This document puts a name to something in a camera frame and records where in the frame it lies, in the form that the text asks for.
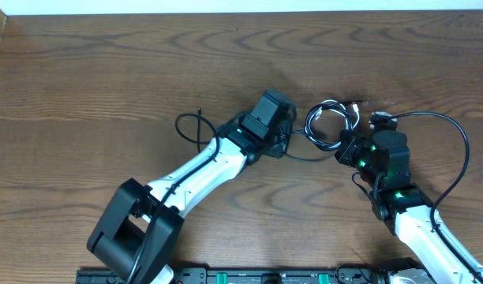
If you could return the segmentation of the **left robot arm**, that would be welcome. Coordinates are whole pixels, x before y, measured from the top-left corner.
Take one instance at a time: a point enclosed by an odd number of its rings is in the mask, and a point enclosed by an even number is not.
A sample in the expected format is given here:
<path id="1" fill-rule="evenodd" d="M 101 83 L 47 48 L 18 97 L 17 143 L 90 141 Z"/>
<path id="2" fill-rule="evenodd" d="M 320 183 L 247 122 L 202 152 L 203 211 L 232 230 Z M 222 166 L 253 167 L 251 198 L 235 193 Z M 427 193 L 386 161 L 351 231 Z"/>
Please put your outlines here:
<path id="1" fill-rule="evenodd" d="M 126 283 L 170 283 L 168 265 L 185 217 L 221 184 L 263 155 L 287 150 L 296 106 L 268 89 L 251 111 L 212 130 L 204 150 L 171 174 L 142 185 L 122 183 L 90 235 L 87 250 Z"/>

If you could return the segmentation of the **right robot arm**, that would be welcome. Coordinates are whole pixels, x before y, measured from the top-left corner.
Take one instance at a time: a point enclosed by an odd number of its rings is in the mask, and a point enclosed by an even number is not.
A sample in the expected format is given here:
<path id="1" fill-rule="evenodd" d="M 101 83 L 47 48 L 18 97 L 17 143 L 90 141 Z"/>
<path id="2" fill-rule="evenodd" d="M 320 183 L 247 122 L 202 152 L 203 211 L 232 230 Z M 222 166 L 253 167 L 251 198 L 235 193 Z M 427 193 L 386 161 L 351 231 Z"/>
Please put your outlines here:
<path id="1" fill-rule="evenodd" d="M 406 244 L 437 283 L 483 283 L 483 267 L 445 226 L 432 201 L 410 181 L 406 135 L 384 129 L 364 136 L 340 133 L 339 163 L 358 170 L 371 189 L 375 216 Z"/>

